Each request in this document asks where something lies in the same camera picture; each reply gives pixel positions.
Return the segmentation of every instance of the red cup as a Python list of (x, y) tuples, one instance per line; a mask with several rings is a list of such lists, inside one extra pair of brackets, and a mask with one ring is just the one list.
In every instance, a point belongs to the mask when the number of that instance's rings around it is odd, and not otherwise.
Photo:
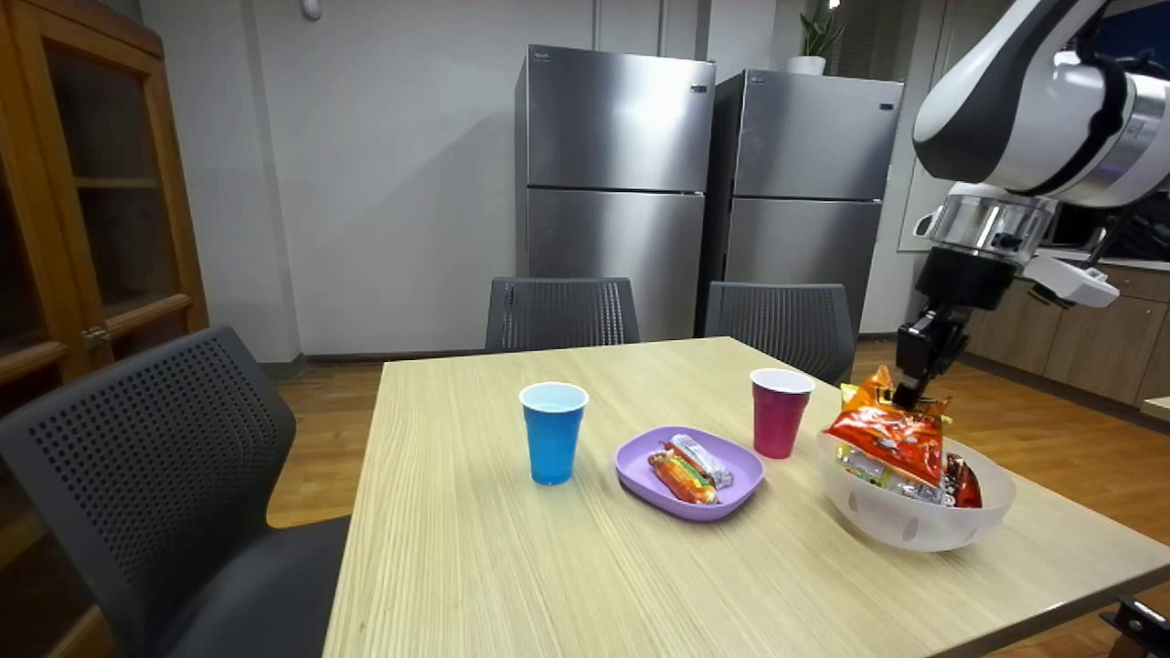
[(801, 416), (815, 388), (801, 369), (754, 369), (754, 445), (782, 459), (798, 445)]

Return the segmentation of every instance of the chair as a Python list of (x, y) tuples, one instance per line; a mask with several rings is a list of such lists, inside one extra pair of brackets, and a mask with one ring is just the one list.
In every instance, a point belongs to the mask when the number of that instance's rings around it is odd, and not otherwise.
[(346, 520), (269, 531), (291, 413), (200, 327), (0, 421), (0, 455), (118, 653), (322, 653)]
[(851, 372), (856, 327), (836, 280), (714, 280), (706, 335), (740, 335), (819, 381)]
[(628, 276), (494, 276), (486, 350), (635, 344)]

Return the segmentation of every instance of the plastic cup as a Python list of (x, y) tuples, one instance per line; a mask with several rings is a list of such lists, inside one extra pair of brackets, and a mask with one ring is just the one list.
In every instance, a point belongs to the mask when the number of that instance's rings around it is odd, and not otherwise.
[(782, 459), (798, 445), (801, 416), (815, 388), (798, 369), (754, 369), (754, 445), (756, 452)]
[(540, 381), (520, 392), (520, 405), (533, 477), (540, 484), (568, 483), (575, 475), (589, 392), (562, 381)]

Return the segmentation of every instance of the blue cup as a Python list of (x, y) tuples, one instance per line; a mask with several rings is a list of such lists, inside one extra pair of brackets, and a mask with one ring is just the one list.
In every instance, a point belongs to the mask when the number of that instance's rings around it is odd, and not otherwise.
[(533, 477), (540, 484), (568, 483), (575, 475), (589, 392), (562, 381), (540, 381), (520, 392), (520, 405)]

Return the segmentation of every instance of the purple plate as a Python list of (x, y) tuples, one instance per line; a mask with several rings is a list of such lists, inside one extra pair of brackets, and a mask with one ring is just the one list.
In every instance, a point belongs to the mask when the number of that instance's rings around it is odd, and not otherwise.
[[(659, 475), (650, 472), (650, 452), (659, 452), (672, 435), (692, 435), (695, 441), (702, 441), (718, 459), (725, 459), (731, 466), (731, 484), (720, 491), (720, 499), (718, 503), (686, 503), (686, 499), (675, 499), (661, 483)], [(706, 435), (697, 426), (650, 426), (648, 435), (625, 441), (613, 455), (613, 466), (617, 466), (617, 477), (620, 484), (670, 511), (670, 516), (679, 516), (679, 520), (692, 520), (692, 523), (714, 523), (714, 520), (726, 520), (734, 508), (742, 508), (759, 477), (765, 477), (765, 465), (754, 449), (742, 449), (726, 437), (718, 437), (718, 435)]]

